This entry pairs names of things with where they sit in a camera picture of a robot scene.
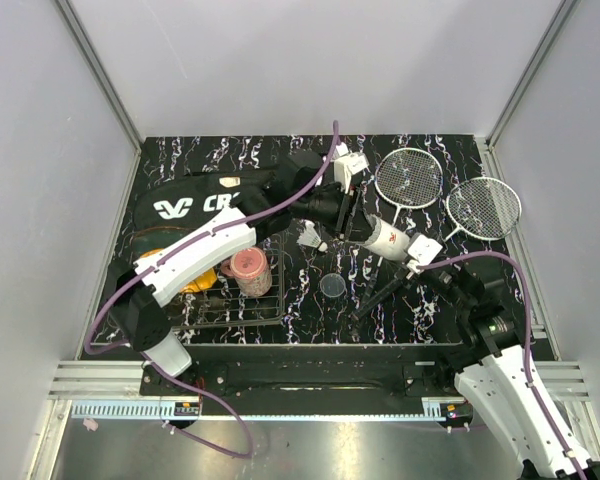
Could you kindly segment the white shuttlecock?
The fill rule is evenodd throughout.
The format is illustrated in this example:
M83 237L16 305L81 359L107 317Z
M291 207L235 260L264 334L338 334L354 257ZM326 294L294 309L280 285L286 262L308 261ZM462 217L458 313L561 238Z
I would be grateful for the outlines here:
M315 224L310 220L303 221L303 229L299 234L297 244L312 248L321 254L326 253L328 250L327 243L322 239Z

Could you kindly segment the white shuttlecock tube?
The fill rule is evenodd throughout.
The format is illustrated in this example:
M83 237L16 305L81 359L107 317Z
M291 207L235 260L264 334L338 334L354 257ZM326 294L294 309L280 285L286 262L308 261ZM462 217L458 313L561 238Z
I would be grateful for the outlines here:
M361 245L385 260L404 261L408 256L407 249L411 237L378 216L371 215L369 222L372 227L371 234Z

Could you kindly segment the black racket bag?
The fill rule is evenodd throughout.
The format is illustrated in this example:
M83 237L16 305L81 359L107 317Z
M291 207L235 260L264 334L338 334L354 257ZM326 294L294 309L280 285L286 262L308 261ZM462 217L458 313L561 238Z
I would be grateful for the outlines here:
M194 230L231 204L246 187L269 180L275 167L235 172L199 172L167 181L141 194L132 210L137 231L153 228Z

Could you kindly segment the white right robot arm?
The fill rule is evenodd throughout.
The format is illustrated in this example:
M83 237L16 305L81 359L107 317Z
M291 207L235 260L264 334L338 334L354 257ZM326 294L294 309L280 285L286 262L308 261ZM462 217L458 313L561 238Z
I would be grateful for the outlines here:
M409 271L405 278L455 310L461 346L434 371L435 387L471 404L520 463L520 478L600 479L600 460L562 418L524 347L524 322L505 307L503 281L484 282L467 265Z

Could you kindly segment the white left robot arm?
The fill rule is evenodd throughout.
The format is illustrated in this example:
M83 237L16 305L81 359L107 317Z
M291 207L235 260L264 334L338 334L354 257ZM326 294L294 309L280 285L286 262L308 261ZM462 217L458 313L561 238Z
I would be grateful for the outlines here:
M259 183L245 184L236 199L212 219L158 253L138 260L109 298L125 341L161 374L161 384L176 396L195 386L196 372L162 312L187 284L229 259L285 230L292 219L308 219L329 227L344 223L343 202L353 190L353 178L368 166L366 157L348 153L324 159L313 177L290 157Z

